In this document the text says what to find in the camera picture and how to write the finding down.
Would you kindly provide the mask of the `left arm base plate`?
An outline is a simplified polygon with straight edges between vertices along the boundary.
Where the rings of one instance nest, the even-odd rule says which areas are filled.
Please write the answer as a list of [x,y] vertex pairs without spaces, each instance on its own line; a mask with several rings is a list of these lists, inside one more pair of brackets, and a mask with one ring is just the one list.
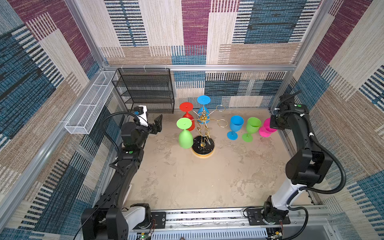
[[134,227],[134,230],[150,230],[164,229],[166,226],[166,212],[151,212],[151,221],[149,224],[139,224]]

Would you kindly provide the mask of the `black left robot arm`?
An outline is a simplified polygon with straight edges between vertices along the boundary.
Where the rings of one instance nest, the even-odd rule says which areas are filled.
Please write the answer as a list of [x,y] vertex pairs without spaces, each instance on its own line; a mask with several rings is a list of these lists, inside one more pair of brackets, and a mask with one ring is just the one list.
[[148,229],[150,234],[155,229],[156,220],[149,204],[133,204],[128,209],[123,205],[131,181],[143,161],[147,138],[162,131],[163,116],[159,115],[150,124],[144,111],[119,114],[131,116],[133,121],[122,125],[123,142],[116,146],[118,155],[110,164],[115,173],[105,192],[92,209],[82,213],[79,231],[85,240],[126,240],[134,228]]

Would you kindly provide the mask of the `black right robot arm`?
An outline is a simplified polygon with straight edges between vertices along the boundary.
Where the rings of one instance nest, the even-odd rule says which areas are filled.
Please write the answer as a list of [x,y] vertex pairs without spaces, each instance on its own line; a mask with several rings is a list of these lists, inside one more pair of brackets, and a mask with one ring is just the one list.
[[[271,116],[270,128],[292,130],[297,152],[287,162],[285,172],[287,179],[279,190],[265,201],[262,216],[266,224],[272,225],[282,221],[292,210],[291,203],[303,192],[310,191],[323,195],[340,192],[346,185],[347,175],[342,163],[318,141],[310,121],[310,111],[305,105],[295,102],[297,94],[283,94]],[[314,186],[320,184],[332,164],[341,174],[337,187],[320,190]]]

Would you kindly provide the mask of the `pink wine glass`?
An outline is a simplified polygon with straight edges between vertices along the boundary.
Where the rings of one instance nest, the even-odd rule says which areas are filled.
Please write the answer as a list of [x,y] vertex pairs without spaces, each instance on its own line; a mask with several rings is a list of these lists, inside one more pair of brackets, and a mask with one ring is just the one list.
[[277,131],[277,129],[271,128],[270,123],[271,123],[271,119],[270,118],[266,119],[263,125],[259,129],[259,134],[264,138],[270,137],[271,134]]

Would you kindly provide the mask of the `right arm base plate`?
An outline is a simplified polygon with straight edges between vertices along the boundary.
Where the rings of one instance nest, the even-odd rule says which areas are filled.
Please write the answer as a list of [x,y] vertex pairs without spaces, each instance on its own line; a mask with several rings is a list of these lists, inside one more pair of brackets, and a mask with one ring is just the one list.
[[245,208],[243,215],[248,219],[251,226],[259,225],[289,225],[291,223],[288,211],[276,210],[274,208],[264,210],[263,208]]

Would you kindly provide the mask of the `green wine glass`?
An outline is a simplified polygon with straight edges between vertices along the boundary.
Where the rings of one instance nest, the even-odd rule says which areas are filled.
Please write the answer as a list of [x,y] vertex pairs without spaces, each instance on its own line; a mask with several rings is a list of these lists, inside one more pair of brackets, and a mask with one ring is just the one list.
[[177,121],[177,127],[182,131],[179,134],[179,145],[183,149],[189,149],[194,144],[194,137],[189,131],[192,121],[189,118],[180,118]]
[[242,139],[250,143],[253,141],[253,134],[255,134],[261,127],[262,122],[256,117],[250,117],[246,125],[246,133],[242,135]]

